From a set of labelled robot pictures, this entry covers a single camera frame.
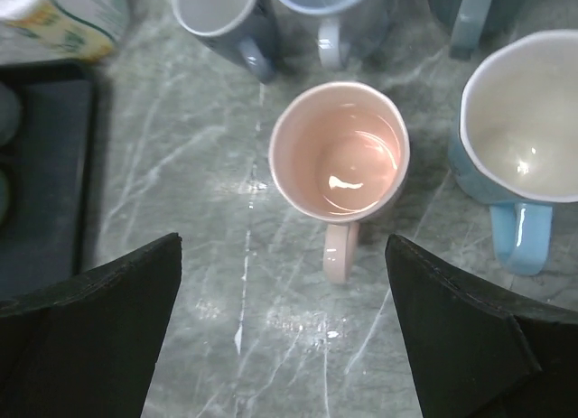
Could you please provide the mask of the dark slate blue mug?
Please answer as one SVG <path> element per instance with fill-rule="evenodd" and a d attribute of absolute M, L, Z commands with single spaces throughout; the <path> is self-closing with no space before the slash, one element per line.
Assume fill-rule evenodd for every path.
<path fill-rule="evenodd" d="M 178 23 L 221 57 L 267 84 L 276 74 L 280 33 L 271 0 L 171 0 Z"/>

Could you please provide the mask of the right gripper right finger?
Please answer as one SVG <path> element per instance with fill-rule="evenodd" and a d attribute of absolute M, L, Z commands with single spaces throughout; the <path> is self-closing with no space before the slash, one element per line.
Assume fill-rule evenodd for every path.
<path fill-rule="evenodd" d="M 387 274 L 425 417 L 575 417 L 577 313 L 392 235 Z"/>

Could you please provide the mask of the grey mug with cream inside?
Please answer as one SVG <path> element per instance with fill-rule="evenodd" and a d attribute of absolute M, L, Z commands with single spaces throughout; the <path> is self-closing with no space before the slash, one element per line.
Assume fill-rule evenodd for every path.
<path fill-rule="evenodd" d="M 468 60 L 480 41 L 505 31 L 527 0 L 427 0 L 433 17 L 450 35 L 449 56 Z"/>

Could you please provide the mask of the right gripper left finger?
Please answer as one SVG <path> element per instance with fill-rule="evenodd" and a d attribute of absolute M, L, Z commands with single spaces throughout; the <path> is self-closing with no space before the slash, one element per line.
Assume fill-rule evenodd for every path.
<path fill-rule="evenodd" d="M 176 233 L 1 302 L 3 417 L 138 417 L 182 279 Z"/>

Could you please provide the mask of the pale grey-blue mug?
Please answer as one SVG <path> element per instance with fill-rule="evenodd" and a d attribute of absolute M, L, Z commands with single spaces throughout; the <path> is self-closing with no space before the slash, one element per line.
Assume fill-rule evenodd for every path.
<path fill-rule="evenodd" d="M 19 128 L 22 115 L 18 95 L 4 83 L 0 85 L 0 139 L 1 145 L 8 144 Z"/>

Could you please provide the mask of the small blue-grey mug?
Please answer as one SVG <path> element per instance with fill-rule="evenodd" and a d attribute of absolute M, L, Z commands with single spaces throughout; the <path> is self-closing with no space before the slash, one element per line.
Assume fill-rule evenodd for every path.
<path fill-rule="evenodd" d="M 313 34 L 322 66 L 344 70 L 384 41 L 388 0 L 277 0 Z"/>

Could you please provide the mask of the pink mug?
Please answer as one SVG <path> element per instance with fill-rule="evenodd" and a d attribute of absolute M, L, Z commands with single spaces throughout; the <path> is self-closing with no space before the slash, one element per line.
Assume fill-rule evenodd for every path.
<path fill-rule="evenodd" d="M 348 281 L 359 225 L 392 210 L 406 184 L 410 154 L 396 104 L 361 82 L 310 88 L 276 120 L 270 172 L 288 203 L 326 224 L 322 268 L 330 282 Z"/>

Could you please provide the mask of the light blue mug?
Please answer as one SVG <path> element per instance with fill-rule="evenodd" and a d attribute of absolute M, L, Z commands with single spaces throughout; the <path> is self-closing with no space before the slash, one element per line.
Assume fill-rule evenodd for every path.
<path fill-rule="evenodd" d="M 459 187 L 488 206 L 494 254 L 540 273 L 557 205 L 577 201 L 577 32 L 531 33 L 491 53 L 461 93 L 448 141 Z"/>

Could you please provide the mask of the teal green mug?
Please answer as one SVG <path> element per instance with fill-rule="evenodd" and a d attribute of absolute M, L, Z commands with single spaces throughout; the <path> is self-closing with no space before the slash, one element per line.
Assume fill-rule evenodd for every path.
<path fill-rule="evenodd" d="M 13 188 L 7 172 L 1 169 L 0 178 L 0 224 L 1 226 L 7 221 L 10 208 L 12 206 Z"/>

